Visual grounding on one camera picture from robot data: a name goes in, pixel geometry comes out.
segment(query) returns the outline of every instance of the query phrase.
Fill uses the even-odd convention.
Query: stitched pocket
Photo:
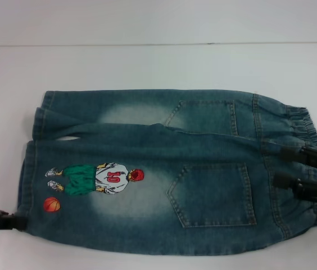
[[[184,228],[256,224],[245,163],[186,165],[167,196]]]
[[[165,126],[191,133],[238,135],[233,100],[181,100]]]

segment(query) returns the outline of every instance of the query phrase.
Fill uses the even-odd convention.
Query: white table surface
[[[1,0],[0,209],[15,211],[25,144],[45,91],[257,92],[307,107],[317,128],[315,43],[73,46],[317,42],[317,1],[247,2]],[[0,269],[57,268],[317,270],[317,228],[264,250],[220,257],[108,253],[0,231]]]

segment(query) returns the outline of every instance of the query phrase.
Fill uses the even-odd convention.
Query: basketball
[[[44,202],[44,210],[46,212],[56,212],[60,209],[60,203],[55,197],[47,198]]]

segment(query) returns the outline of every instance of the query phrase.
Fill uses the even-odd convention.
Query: seam
[[[282,216],[280,214],[279,207],[277,204],[277,192],[275,188],[272,186],[273,174],[272,174],[271,166],[269,164],[269,157],[267,154],[264,154],[265,145],[263,140],[262,124],[261,124],[261,117],[259,113],[258,103],[259,103],[259,95],[253,94],[253,98],[252,98],[253,119],[255,121],[257,139],[260,141],[262,158],[263,158],[266,170],[268,172],[269,194],[270,194],[270,201],[271,201],[271,209],[273,212],[273,219],[276,225],[281,229],[284,239],[286,239],[286,238],[289,238],[291,234],[289,232],[288,227],[284,224],[282,220]]]
[[[36,169],[37,169],[37,142],[35,142],[35,157],[34,157],[34,169],[33,169],[33,176],[31,178],[31,187],[30,187],[30,209],[28,210],[27,215],[31,214],[31,211],[34,206],[34,179],[36,176]]]
[[[190,105],[190,106],[199,106],[199,105],[207,105],[207,104],[220,104],[220,103],[233,103],[233,100],[181,100],[180,101],[183,105]]]
[[[176,106],[176,108],[171,112],[170,116],[166,119],[164,125],[165,126],[169,126],[171,120],[173,119],[174,115],[180,110],[181,106],[182,106],[182,100],[179,101],[178,105]]]
[[[92,179],[96,179],[96,168],[94,168],[93,170],[92,170]],[[96,190],[96,181],[92,181],[93,183],[92,183],[92,188],[93,188],[93,190],[95,191]]]
[[[46,122],[46,112],[51,108],[51,105],[53,104],[53,100],[55,98],[55,93],[52,94],[50,104],[48,105],[48,108],[44,110],[44,115],[42,116],[42,127],[41,127],[41,132],[40,132],[40,139],[42,139],[42,134],[44,132],[44,127],[45,127],[45,122]]]
[[[172,191],[174,190],[174,188],[176,187],[177,183],[180,181],[180,179],[183,178],[184,174],[186,173],[185,171],[185,167],[181,170],[181,172],[179,173],[179,175],[177,176],[176,180],[174,180],[169,189],[167,190],[166,192],[166,195],[168,196],[169,198],[169,201],[171,203],[171,205],[173,206],[174,208],[174,211],[176,213],[176,216],[179,218],[180,220],[180,223],[182,225],[183,228],[185,228],[187,225],[188,225],[188,221],[186,219],[186,217],[184,216],[183,212],[181,211],[181,208],[179,207],[177,201],[175,200],[175,198],[172,196]]]
[[[201,169],[201,168],[206,168],[206,169],[215,169],[215,168],[222,168],[222,167],[233,167],[236,164],[241,164],[241,163],[233,163],[233,162],[228,162],[228,163],[215,163],[215,164],[192,164],[192,165],[185,165],[185,168],[187,170],[189,169]]]
[[[182,130],[174,130],[174,132],[180,132],[180,133],[185,133],[185,134],[194,134],[194,135],[208,135],[208,134],[212,134],[212,135],[224,135],[224,136],[233,136],[233,137],[239,137],[239,138],[243,138],[246,140],[250,140],[250,141],[257,141],[257,138],[251,138],[251,137],[244,137],[244,136],[234,136],[234,135],[227,135],[227,134],[221,134],[221,133],[215,133],[215,132],[207,132],[207,133],[193,133],[193,132],[189,132],[189,131],[182,131]],[[278,143],[278,142],[272,142],[269,139],[261,139],[261,142],[266,142],[266,143],[270,143],[272,145],[280,145],[280,146],[287,146],[287,147],[302,147],[302,143]]]
[[[309,180],[314,181],[314,171],[313,171],[313,168],[312,168],[312,169],[311,169],[311,168],[308,168],[307,170],[309,171]],[[316,218],[315,218],[315,223],[317,222],[317,209],[316,209],[316,206],[317,206],[316,203],[311,202],[312,210],[313,210],[313,212],[314,212],[314,215],[316,216]]]
[[[236,112],[235,112],[235,102],[233,101],[232,104],[230,104],[230,111],[231,111],[231,129],[232,129],[232,135],[238,136],[237,133],[237,122],[236,122]]]
[[[218,225],[187,225],[184,228],[209,228],[209,227],[238,227],[238,226],[254,226],[256,223],[228,223],[228,224],[218,224]]]
[[[248,176],[248,171],[246,167],[246,163],[243,163],[242,166],[239,167],[239,171],[241,173],[241,177],[244,181],[244,192],[245,192],[245,207],[246,207],[246,213],[249,217],[249,223],[252,225],[257,225],[255,212],[253,210],[253,203],[252,203],[252,191],[251,191],[251,181],[250,177]]]

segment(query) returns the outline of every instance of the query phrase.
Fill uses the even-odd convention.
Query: blue denim
[[[316,169],[279,160],[283,146],[317,149],[310,115],[257,94],[47,92],[16,215],[32,235],[107,251],[262,249],[317,226],[317,203],[272,186],[276,171],[317,181]]]

